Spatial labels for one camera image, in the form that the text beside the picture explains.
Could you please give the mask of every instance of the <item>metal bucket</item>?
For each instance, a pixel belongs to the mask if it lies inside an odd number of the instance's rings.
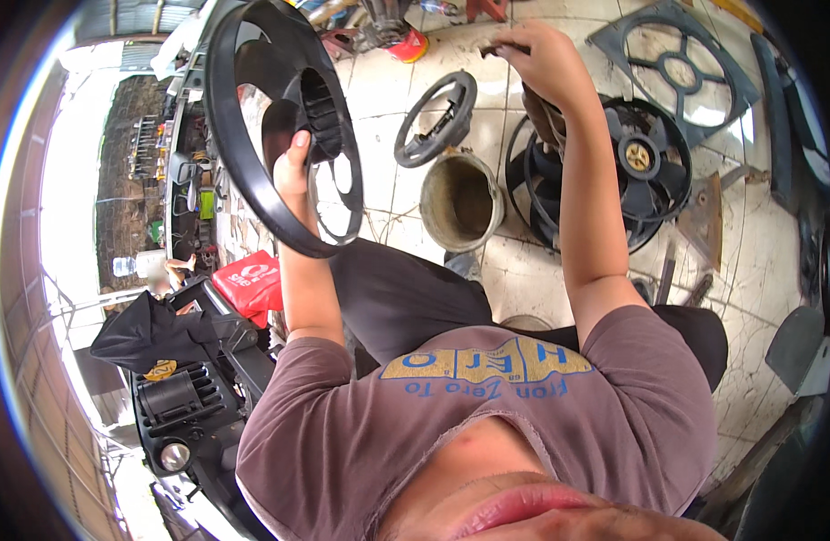
[[[486,244],[505,217],[505,203],[484,162],[466,151],[452,151],[427,171],[420,211],[436,244],[462,254]]]

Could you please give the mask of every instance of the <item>lips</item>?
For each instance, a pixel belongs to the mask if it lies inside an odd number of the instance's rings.
[[[596,507],[597,499],[557,483],[535,483],[499,492],[469,514],[449,541],[537,517],[551,509]]]

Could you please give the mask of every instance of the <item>brown t-shirt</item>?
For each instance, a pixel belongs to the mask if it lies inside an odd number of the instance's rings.
[[[243,431],[237,480],[279,539],[372,538],[435,449],[499,416],[561,482],[680,514],[715,455],[712,397],[679,332],[622,307],[582,355],[497,327],[445,332],[352,382],[345,349],[292,341]]]

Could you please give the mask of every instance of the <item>fingernail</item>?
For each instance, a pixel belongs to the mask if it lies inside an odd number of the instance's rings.
[[[294,146],[306,146],[307,141],[309,141],[309,132],[307,130],[301,130],[294,135]]]

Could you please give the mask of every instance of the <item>dirty floor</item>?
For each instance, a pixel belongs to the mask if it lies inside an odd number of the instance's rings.
[[[464,0],[455,0],[459,5]],[[528,0],[508,5],[508,24],[539,18],[562,30],[582,55],[599,92],[609,96],[644,98],[640,89],[584,40],[608,22],[628,15],[647,0]],[[689,8],[733,56],[762,93],[757,62],[749,41],[750,30],[734,16],[707,0],[693,0]],[[336,69],[354,121],[363,168],[366,216],[361,236],[442,264],[444,250],[425,231],[418,212],[421,184],[430,164],[417,169],[398,167],[392,147],[406,112],[442,75],[464,69],[478,81],[478,98],[469,135],[470,148],[496,174],[504,188],[504,154],[511,131],[524,115],[522,86],[516,71],[499,58],[481,59],[478,44],[506,25],[481,15],[473,24],[462,17],[423,13],[417,6],[407,20],[430,39],[427,54],[414,64],[373,50],[340,60]],[[653,59],[666,49],[678,49],[679,38],[666,27],[637,30],[628,38],[629,50]],[[640,75],[658,101],[670,106],[675,97],[659,81]],[[701,97],[686,103],[687,117],[721,124],[731,95],[723,85],[707,85]],[[258,113],[245,111],[247,123],[260,124]],[[429,127],[436,110],[424,111],[416,125]],[[519,138],[514,152],[525,145]],[[704,179],[748,164],[770,168],[770,137],[763,102],[758,101],[740,119],[692,149],[692,178]],[[270,234],[232,189],[224,213],[217,215],[217,237],[224,263],[259,249],[270,251]],[[345,218],[333,202],[321,204],[326,222]],[[719,452],[703,492],[717,486],[793,401],[784,384],[765,364],[764,355],[785,316],[803,303],[798,284],[796,221],[770,198],[767,183],[735,182],[723,194],[723,255],[720,271],[703,306],[723,320],[730,344],[727,371],[713,399],[719,423]],[[630,257],[630,275],[657,286],[670,238],[678,242],[676,271],[670,303],[679,304],[702,276],[702,262],[688,241],[665,223],[647,245]],[[549,254],[528,232],[510,208],[500,230],[479,251],[483,284],[495,321],[530,314],[552,326],[573,324],[565,293],[561,259]]]

